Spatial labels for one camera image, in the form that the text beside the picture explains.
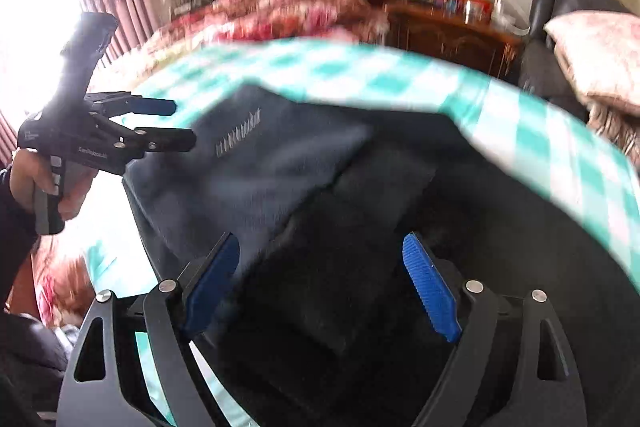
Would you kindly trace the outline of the black sleeved left forearm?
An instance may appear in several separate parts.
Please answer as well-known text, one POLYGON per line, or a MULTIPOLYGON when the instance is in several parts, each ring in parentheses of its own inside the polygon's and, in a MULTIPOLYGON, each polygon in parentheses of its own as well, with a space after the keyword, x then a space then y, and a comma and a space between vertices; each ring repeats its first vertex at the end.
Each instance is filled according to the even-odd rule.
POLYGON ((0 300, 4 307, 21 265, 36 243, 35 217, 10 190, 12 167, 1 171, 0 190, 0 300))

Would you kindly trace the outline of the person's left hand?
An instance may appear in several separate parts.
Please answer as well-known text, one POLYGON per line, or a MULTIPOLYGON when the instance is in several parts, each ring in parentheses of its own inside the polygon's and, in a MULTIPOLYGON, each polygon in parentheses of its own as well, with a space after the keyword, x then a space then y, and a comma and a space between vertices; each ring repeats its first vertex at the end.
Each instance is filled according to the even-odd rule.
MULTIPOLYGON (((58 212, 64 221, 78 216, 97 174, 96 169, 80 167, 79 178, 58 203, 58 212)), ((55 191, 49 164, 32 150, 18 150, 14 154, 9 187, 15 202, 28 212, 34 212, 36 188, 48 195, 55 191)))

